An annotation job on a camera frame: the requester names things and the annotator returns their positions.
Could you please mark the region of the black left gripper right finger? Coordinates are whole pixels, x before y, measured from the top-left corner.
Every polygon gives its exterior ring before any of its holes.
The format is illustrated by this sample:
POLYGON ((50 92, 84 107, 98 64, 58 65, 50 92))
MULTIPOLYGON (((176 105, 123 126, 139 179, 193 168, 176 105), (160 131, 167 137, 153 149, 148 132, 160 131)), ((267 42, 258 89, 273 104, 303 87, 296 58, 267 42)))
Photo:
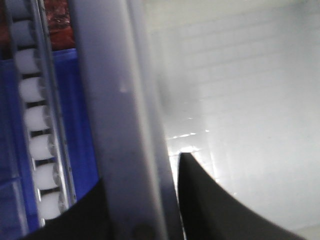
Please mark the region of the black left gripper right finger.
POLYGON ((189 240, 300 240, 240 203, 191 153, 179 155, 178 201, 189 240))

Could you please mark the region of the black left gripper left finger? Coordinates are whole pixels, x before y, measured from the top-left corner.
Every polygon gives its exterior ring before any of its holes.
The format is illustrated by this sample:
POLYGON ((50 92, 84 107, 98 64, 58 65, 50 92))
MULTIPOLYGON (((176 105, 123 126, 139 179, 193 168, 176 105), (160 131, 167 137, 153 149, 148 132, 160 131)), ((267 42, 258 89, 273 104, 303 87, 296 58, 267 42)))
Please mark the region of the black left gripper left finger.
POLYGON ((23 240, 110 240, 109 218, 104 183, 100 179, 75 205, 23 240))

